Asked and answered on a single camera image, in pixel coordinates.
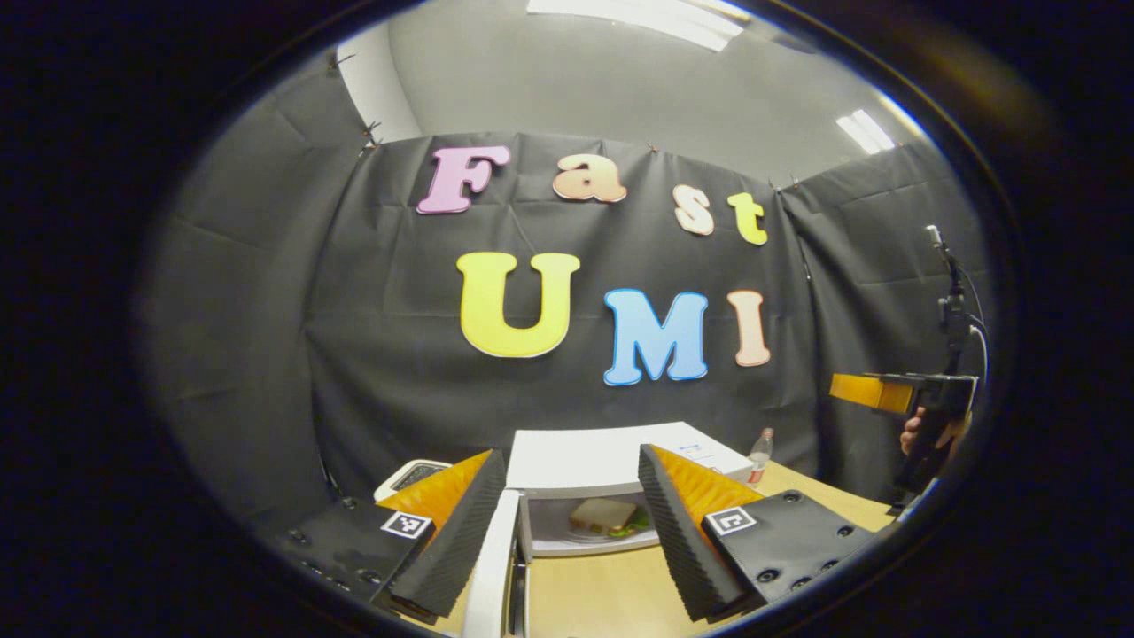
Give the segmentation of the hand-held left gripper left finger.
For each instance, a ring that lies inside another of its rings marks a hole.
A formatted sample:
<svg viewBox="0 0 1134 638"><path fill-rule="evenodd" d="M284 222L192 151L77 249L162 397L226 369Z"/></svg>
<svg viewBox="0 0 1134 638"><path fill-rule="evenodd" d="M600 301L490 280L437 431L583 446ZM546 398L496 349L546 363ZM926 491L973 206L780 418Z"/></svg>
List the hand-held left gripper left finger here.
<svg viewBox="0 0 1134 638"><path fill-rule="evenodd" d="M449 616L485 544L508 456L482 449L376 496L336 478L324 502L259 529L288 576L348 614Z"/></svg>

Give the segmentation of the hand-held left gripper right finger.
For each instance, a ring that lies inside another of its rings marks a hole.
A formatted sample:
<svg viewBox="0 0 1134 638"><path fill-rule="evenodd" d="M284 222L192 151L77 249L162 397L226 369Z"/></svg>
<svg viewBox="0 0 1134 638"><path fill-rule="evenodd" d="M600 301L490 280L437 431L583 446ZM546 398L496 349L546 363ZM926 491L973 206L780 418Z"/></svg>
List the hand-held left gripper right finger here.
<svg viewBox="0 0 1134 638"><path fill-rule="evenodd" d="M799 490L764 496L655 444L640 446L637 477L693 621L773 604L875 538Z"/></svg>

